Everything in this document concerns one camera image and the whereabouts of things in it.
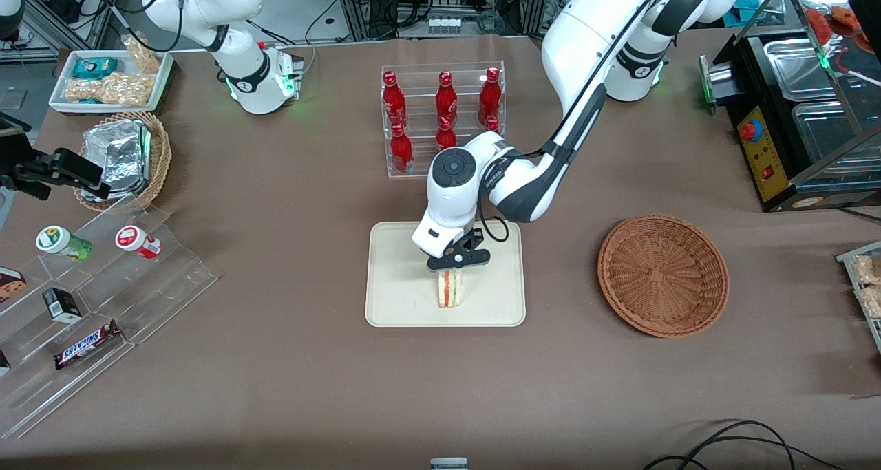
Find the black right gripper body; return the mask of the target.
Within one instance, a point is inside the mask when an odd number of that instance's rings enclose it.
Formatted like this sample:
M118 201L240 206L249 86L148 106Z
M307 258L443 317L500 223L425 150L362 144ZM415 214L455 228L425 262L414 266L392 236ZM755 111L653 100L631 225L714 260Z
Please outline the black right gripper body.
M51 188L54 156L31 146L26 132L30 127L1 114L1 181L4 188L47 200Z

